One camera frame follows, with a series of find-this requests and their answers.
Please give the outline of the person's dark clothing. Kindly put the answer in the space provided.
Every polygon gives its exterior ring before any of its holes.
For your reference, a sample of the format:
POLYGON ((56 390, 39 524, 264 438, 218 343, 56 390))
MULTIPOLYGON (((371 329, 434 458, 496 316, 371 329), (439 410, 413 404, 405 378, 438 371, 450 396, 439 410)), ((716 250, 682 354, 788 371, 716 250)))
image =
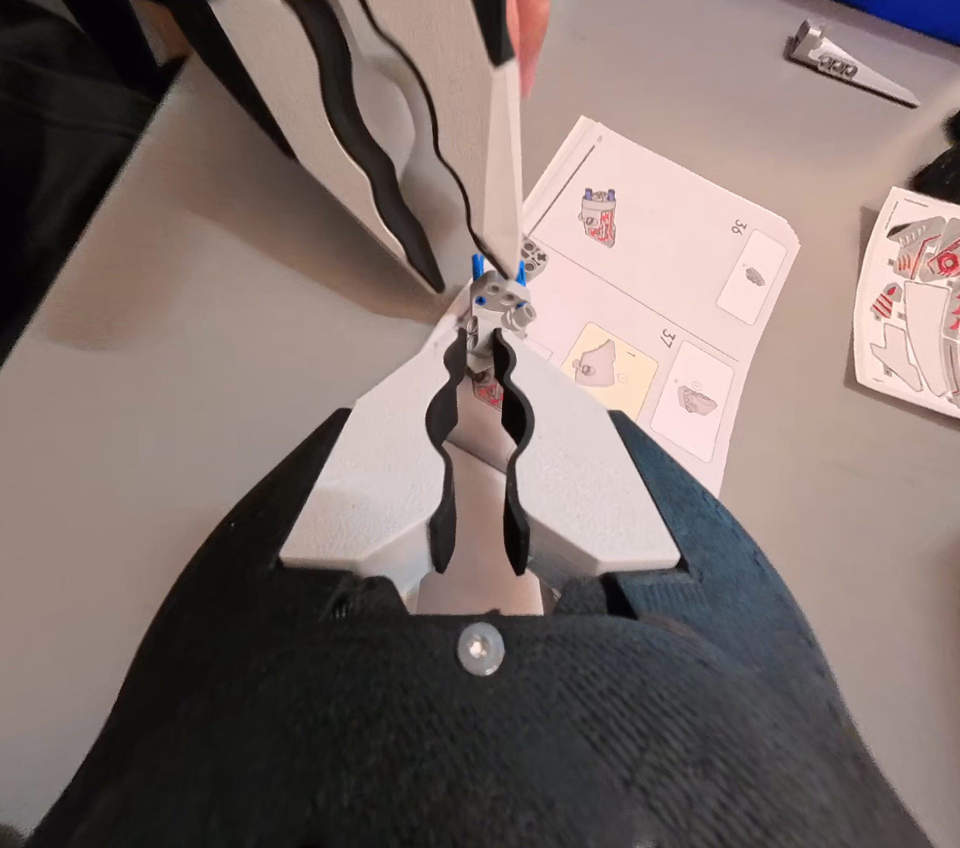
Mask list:
POLYGON ((131 0, 60 1, 2 0, 2 361, 184 63, 157 63, 131 0))

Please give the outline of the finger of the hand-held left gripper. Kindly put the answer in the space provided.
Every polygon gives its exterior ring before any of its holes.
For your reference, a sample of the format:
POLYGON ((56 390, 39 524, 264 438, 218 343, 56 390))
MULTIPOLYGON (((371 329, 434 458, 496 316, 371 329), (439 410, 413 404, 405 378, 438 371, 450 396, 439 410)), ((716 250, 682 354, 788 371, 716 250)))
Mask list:
POLYGON ((425 88, 433 148, 477 252, 508 278, 522 248, 519 63, 507 0, 362 0, 425 88))
POLYGON ((443 294, 426 98, 359 0, 210 0, 294 160, 424 288, 443 294))

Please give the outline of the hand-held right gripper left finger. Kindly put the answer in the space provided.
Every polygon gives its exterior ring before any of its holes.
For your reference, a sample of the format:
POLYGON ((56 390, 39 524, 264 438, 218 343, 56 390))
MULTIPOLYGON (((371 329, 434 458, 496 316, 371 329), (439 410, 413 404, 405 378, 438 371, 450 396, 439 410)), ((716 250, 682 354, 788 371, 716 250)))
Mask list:
POLYGON ((284 566, 388 578, 399 594, 446 570, 457 515, 445 443, 461 380, 462 330, 445 317, 348 412, 280 550, 284 566))

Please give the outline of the grey wedge brick separator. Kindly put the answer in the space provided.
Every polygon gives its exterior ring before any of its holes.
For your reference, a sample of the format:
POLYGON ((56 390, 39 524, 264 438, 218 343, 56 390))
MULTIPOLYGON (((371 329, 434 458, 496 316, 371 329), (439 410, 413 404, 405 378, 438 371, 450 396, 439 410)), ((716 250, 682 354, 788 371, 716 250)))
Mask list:
POLYGON ((823 25, 814 21, 804 21, 796 34, 787 39, 785 58, 906 109, 917 110, 921 105, 912 91, 859 62, 827 36, 823 25))

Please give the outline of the wooden pillar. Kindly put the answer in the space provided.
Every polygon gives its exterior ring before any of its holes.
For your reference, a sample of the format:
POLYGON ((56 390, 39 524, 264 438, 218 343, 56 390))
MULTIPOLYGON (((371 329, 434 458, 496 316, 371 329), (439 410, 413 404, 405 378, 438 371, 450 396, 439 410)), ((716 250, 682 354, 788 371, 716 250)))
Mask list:
POLYGON ((158 66, 190 57, 190 44, 169 9, 151 0, 127 1, 158 66))

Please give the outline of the grey toy brick assembly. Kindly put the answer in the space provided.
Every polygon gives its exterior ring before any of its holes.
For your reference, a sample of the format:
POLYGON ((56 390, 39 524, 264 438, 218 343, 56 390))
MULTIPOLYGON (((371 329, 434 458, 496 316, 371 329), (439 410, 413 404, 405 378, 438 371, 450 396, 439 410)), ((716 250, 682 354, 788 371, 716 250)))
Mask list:
POLYGON ((496 375, 494 332, 501 329, 523 340, 537 317, 531 302, 529 278, 537 273, 543 258, 533 252, 535 247, 531 241, 523 244, 514 279, 503 278, 495 268, 487 269, 483 254, 474 254, 471 259, 469 309, 463 319, 465 370, 474 397, 498 411, 502 410, 503 388, 496 375))

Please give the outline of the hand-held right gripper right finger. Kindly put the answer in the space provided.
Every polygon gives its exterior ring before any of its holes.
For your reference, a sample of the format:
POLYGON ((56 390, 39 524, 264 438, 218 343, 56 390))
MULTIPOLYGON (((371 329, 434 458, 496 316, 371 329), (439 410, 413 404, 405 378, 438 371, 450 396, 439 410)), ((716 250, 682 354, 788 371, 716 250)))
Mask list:
POLYGON ((502 329, 503 536, 510 567, 550 588, 610 573, 670 570, 681 554, 613 416, 502 329))

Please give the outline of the toy sticker sheet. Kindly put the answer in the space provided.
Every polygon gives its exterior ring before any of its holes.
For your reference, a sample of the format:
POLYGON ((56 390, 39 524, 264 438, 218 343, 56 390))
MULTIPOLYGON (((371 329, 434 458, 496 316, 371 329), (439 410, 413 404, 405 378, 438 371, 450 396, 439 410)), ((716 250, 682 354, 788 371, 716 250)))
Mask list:
POLYGON ((857 382, 958 419, 958 206, 890 190, 870 233, 853 313, 857 382))

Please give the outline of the white instruction booklet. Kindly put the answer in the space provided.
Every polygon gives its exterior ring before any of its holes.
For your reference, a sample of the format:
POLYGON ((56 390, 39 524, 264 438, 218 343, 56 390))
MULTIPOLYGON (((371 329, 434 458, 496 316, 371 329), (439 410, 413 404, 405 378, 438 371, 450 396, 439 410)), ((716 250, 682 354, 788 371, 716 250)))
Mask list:
POLYGON ((585 116, 527 197, 524 230, 528 345, 719 495, 794 230, 585 116))

